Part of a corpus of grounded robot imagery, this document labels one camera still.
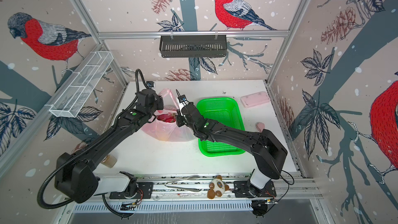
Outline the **pink plastic bag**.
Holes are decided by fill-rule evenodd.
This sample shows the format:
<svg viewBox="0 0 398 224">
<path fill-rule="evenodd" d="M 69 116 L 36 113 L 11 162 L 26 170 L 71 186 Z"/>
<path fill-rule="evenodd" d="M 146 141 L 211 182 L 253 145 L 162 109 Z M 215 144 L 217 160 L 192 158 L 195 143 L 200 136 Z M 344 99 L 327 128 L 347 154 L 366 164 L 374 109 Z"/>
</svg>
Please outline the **pink plastic bag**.
<svg viewBox="0 0 398 224">
<path fill-rule="evenodd" d="M 146 123 L 141 130 L 159 141 L 188 142 L 195 139 L 193 131 L 189 127 L 185 125 L 178 127 L 176 122 L 166 123 L 157 120 L 157 116 L 162 114 L 175 114 L 177 117 L 177 111 L 179 110 L 176 97 L 174 97 L 170 89 L 163 89 L 159 93 L 159 96 L 163 98 L 164 109 L 156 111 L 154 119 L 150 123 Z"/>
</svg>

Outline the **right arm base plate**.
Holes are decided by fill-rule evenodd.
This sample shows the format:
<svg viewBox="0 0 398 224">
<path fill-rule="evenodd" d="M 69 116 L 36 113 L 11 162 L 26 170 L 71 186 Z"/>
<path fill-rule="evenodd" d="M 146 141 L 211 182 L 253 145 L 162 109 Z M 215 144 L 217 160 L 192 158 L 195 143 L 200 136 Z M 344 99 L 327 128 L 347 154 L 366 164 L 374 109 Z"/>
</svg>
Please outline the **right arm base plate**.
<svg viewBox="0 0 398 224">
<path fill-rule="evenodd" d="M 272 180 L 268 181 L 262 189 L 255 187 L 248 180 L 238 180 L 234 182 L 232 192 L 236 198 L 276 198 L 277 196 Z"/>
</svg>

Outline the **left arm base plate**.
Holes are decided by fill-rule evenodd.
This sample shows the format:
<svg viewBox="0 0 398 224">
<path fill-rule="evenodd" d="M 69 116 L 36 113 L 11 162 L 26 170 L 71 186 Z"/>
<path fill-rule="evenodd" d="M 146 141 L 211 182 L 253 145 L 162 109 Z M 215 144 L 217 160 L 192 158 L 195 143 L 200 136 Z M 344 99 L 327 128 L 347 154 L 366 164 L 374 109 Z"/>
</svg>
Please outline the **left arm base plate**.
<svg viewBox="0 0 398 224">
<path fill-rule="evenodd" d="M 111 192 L 109 198 L 112 200 L 150 199 L 154 184 L 152 182 L 138 182 L 123 192 Z"/>
</svg>

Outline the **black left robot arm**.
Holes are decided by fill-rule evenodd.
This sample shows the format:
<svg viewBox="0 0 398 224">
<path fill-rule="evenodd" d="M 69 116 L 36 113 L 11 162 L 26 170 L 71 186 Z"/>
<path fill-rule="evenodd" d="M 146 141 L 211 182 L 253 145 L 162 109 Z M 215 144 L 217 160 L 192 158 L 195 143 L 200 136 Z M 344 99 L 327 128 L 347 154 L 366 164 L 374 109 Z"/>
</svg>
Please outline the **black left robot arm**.
<svg viewBox="0 0 398 224">
<path fill-rule="evenodd" d="M 133 176 L 124 172 L 114 175 L 95 174 L 97 166 L 121 142 L 133 135 L 164 107 L 163 99 L 152 89 L 136 94 L 137 100 L 122 111 L 112 127 L 91 145 L 70 155 L 63 154 L 57 160 L 55 188 L 77 203 L 83 203 L 94 195 L 123 192 Z"/>
</svg>

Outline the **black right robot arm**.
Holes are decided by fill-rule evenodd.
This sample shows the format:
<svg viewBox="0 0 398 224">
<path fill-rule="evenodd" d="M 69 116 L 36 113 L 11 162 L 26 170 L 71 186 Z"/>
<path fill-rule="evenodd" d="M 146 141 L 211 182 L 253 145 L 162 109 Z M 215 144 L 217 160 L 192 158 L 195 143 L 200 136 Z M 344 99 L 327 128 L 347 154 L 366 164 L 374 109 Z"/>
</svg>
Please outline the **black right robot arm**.
<svg viewBox="0 0 398 224">
<path fill-rule="evenodd" d="M 258 171 L 265 177 L 263 184 L 280 179 L 288 155 L 284 145 L 270 130 L 248 132 L 204 118 L 192 102 L 179 103 L 178 126 L 186 125 L 201 141 L 225 143 L 253 155 Z"/>
</svg>

